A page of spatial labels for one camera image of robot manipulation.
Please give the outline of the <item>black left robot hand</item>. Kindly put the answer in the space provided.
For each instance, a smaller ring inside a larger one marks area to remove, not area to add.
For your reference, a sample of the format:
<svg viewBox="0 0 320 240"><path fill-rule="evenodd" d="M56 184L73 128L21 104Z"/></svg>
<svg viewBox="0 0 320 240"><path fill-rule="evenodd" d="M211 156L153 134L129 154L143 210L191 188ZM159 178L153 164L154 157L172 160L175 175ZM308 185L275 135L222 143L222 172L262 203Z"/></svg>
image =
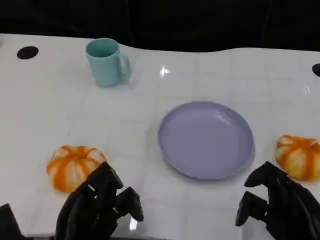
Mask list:
<svg viewBox="0 0 320 240"><path fill-rule="evenodd" d="M126 215L137 222L144 220L140 196L133 188L124 188L116 171L103 162L64 202L54 238L109 240L118 219Z"/></svg>

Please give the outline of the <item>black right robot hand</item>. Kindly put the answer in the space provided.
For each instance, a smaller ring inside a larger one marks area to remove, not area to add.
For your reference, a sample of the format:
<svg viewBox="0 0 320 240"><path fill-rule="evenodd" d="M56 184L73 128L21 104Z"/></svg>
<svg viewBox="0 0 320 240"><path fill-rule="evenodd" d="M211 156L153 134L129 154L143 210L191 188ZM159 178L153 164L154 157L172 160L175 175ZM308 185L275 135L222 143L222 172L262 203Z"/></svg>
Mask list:
<svg viewBox="0 0 320 240"><path fill-rule="evenodd" d="M269 161L255 169L244 183L247 188L260 185L267 188L268 200L246 191L237 210L237 227L254 218L264 222L276 240L320 238L320 204L307 188Z"/></svg>

